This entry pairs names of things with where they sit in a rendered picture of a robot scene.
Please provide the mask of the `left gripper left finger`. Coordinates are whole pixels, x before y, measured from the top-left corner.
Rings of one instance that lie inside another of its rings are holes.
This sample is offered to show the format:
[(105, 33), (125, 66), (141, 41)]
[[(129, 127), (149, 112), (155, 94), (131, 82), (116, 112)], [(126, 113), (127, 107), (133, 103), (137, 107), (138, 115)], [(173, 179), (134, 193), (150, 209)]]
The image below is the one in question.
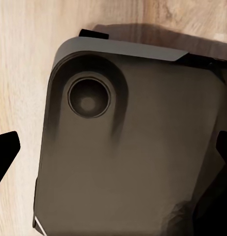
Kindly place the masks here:
[(21, 149), (17, 131), (0, 134), (0, 182)]

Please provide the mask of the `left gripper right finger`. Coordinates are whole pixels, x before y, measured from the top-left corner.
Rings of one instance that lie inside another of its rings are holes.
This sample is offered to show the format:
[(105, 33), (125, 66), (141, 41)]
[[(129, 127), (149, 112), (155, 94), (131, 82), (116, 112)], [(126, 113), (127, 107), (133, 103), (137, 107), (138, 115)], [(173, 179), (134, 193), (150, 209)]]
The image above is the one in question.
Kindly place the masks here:
[(216, 149), (227, 164), (227, 132), (220, 131), (217, 138)]

